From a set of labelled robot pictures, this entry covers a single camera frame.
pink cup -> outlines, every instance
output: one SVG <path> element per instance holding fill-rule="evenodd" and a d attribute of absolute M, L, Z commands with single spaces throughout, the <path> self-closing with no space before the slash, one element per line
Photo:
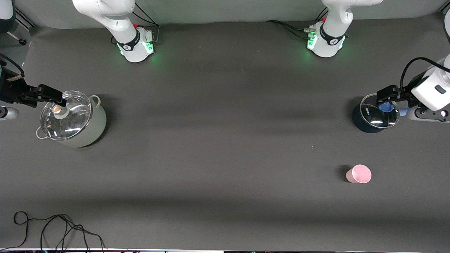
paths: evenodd
<path fill-rule="evenodd" d="M 365 165 L 358 164 L 347 171 L 346 177 L 351 183 L 365 184 L 372 178 L 372 173 Z"/>

white pot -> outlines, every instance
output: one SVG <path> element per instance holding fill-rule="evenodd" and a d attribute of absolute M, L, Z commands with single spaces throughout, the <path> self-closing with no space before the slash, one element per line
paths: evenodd
<path fill-rule="evenodd" d="M 71 92 L 77 93 L 78 97 L 74 98 L 78 99 L 78 101 L 70 96 L 65 97 Z M 63 92 L 63 98 L 67 99 L 68 104 L 66 107 L 60 107 L 51 103 L 44 107 L 41 115 L 41 126 L 37 128 L 36 136 L 39 139 L 49 138 L 73 148 L 84 147 L 93 143 L 100 137 L 106 126 L 106 114 L 103 107 L 100 106 L 100 98 L 96 95 L 87 98 L 86 95 L 78 91 L 65 91 Z M 77 107 L 80 106 L 84 107 L 85 110 L 77 111 Z M 63 126 L 53 131 L 54 129 L 48 128 L 51 127 L 51 124 L 56 126 L 56 128 Z"/>

table surface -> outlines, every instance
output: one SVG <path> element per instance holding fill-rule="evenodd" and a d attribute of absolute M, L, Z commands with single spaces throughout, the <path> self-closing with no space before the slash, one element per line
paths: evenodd
<path fill-rule="evenodd" d="M 450 125 L 402 118 L 366 134 L 350 116 L 410 59 L 448 54 L 442 23 L 356 20 L 330 59 L 278 24 L 167 25 L 141 63 L 106 29 L 34 30 L 28 84 L 98 95 L 108 123 L 74 149 L 35 137 L 44 104 L 15 105 L 21 116 L 0 124 L 0 245 L 21 242 L 23 210 L 67 213 L 109 248 L 449 252 Z M 346 182 L 356 164 L 368 184 Z"/>

small pot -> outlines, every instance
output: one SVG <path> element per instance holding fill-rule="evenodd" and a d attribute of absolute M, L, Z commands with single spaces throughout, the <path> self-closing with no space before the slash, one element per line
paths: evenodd
<path fill-rule="evenodd" d="M 363 132 L 378 133 L 397 124 L 400 118 L 399 111 L 396 102 L 378 106 L 377 94 L 370 94 L 353 109 L 353 123 Z"/>
<path fill-rule="evenodd" d="M 106 114 L 96 95 L 69 90 L 63 92 L 67 105 L 47 103 L 40 115 L 39 139 L 52 139 L 63 145 L 80 148 L 93 143 L 106 126 Z"/>

pot handle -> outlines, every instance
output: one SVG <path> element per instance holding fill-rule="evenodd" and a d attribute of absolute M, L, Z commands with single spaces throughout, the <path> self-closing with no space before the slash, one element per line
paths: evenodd
<path fill-rule="evenodd" d="M 100 102 L 101 102 L 99 96 L 97 96 L 97 95 L 92 95 L 92 96 L 90 96 L 89 98 L 90 98 L 90 99 L 91 99 L 91 98 L 96 98 L 96 99 L 99 101 L 99 102 L 97 103 L 97 105 L 95 106 L 95 109 L 97 109 L 97 108 L 100 106 Z"/>
<path fill-rule="evenodd" d="M 38 139 L 41 139 L 41 140 L 47 139 L 48 136 L 45 136 L 45 137 L 40 137 L 40 136 L 39 136 L 39 130 L 42 132 L 41 127 L 38 127 L 38 128 L 36 129 L 36 137 L 37 137 Z"/>

